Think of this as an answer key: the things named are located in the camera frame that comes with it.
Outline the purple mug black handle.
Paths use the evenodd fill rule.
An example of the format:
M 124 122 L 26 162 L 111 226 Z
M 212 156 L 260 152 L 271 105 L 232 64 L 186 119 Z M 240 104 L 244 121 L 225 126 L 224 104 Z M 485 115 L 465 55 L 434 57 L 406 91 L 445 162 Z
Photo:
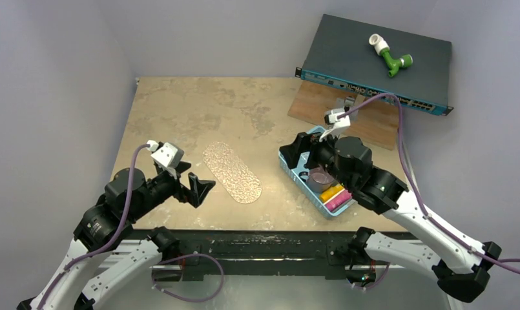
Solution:
M 308 171 L 306 185 L 311 191 L 321 193 L 328 190 L 334 180 L 322 167 L 317 167 Z

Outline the light blue perforated basket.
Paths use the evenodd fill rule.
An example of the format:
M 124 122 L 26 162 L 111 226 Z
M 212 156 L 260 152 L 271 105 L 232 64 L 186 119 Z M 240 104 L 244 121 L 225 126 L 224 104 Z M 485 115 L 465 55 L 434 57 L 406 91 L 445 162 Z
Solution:
M 306 185 L 307 173 L 310 169 L 304 167 L 306 163 L 307 157 L 309 153 L 305 152 L 301 155 L 300 160 L 298 162 L 298 166 L 294 169 L 289 169 L 287 163 L 280 151 L 278 151 L 278 158 L 280 161 L 280 167 L 282 170 L 290 177 L 290 179 L 295 183 L 295 185 L 301 190 L 302 194 L 316 207 L 317 211 L 323 215 L 325 218 L 331 220 L 339 215 L 341 215 L 344 211 L 348 210 L 352 205 L 355 205 L 357 202 L 352 198 L 348 200 L 344 205 L 341 205 L 339 208 L 334 211 L 328 211 L 325 207 L 325 203 L 322 203 L 319 200 L 319 195 L 321 193 L 315 193 L 311 191 Z M 336 180 L 334 180 L 332 186 L 339 184 Z

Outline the textured clear oval tray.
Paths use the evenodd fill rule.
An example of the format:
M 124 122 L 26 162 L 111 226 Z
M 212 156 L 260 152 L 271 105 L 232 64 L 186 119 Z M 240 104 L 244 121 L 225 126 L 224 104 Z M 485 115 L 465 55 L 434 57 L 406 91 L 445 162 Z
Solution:
M 259 199 L 259 178 L 225 142 L 210 143 L 203 151 L 203 161 L 230 197 L 237 203 L 250 204 Z

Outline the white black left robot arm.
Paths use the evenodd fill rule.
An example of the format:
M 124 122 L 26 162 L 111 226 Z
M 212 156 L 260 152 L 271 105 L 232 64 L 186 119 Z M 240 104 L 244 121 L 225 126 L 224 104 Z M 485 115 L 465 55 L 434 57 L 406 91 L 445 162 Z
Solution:
M 102 273 L 98 267 L 134 231 L 140 218 L 169 198 L 198 207 L 215 181 L 189 173 L 189 186 L 178 176 L 156 167 L 157 175 L 129 167 L 118 171 L 95 205 L 85 211 L 73 232 L 70 247 L 47 286 L 35 297 L 19 302 L 18 309 L 99 309 L 109 295 L 138 273 L 157 263 L 183 264 L 179 239 L 165 227 L 150 230 L 121 260 Z

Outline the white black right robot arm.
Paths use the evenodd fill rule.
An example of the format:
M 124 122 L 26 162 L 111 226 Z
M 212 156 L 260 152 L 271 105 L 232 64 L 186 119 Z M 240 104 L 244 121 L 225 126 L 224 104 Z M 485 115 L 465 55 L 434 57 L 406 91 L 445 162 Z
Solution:
M 459 232 L 409 192 L 405 182 L 373 164 L 372 151 L 360 138 L 322 139 L 319 133 L 301 132 L 279 148 L 290 169 L 303 153 L 305 168 L 321 168 L 362 207 L 405 228 L 421 246 L 394 240 L 361 227 L 348 245 L 355 262 L 368 258 L 393 263 L 434 279 L 442 291 L 462 302 L 473 302 L 489 282 L 489 270 L 501 254 L 494 242 L 481 243 Z

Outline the pink toothpaste tube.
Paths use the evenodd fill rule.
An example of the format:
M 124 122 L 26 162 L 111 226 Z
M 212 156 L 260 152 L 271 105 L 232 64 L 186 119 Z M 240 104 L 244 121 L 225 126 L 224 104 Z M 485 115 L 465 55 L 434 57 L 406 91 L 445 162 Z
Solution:
M 350 199 L 352 199 L 351 193 L 349 193 L 347 190 L 343 190 L 334 195 L 334 197 L 330 198 L 324 205 L 328 211 L 332 212 L 341 205 L 344 205 Z

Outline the green white pipe fitting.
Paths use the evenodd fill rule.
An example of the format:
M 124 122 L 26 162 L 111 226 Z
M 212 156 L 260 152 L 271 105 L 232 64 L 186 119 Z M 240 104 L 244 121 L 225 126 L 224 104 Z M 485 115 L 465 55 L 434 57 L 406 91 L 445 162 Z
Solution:
M 413 58 L 409 54 L 394 58 L 391 55 L 391 48 L 387 41 L 379 34 L 372 34 L 368 43 L 374 48 L 376 54 L 380 56 L 388 67 L 388 76 L 395 77 L 400 69 L 409 68 L 413 65 Z

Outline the black metal base frame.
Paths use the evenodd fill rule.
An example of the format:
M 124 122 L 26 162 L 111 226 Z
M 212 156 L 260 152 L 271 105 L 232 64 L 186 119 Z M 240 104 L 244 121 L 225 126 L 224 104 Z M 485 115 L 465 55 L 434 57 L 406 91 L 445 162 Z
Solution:
M 385 268 L 351 249 L 355 232 L 171 230 L 180 254 L 216 258 L 226 276 L 321 276 L 360 278 L 359 270 Z

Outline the dark grey network switch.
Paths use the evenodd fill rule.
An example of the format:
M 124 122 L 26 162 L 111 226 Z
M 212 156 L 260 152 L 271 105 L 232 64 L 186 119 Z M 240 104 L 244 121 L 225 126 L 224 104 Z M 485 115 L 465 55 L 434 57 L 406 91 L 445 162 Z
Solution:
M 409 54 L 413 65 L 388 76 L 385 61 L 368 43 L 381 35 L 394 58 Z M 327 87 L 366 97 L 392 93 L 405 107 L 436 116 L 447 116 L 452 44 L 333 15 L 323 15 L 313 42 L 295 76 Z

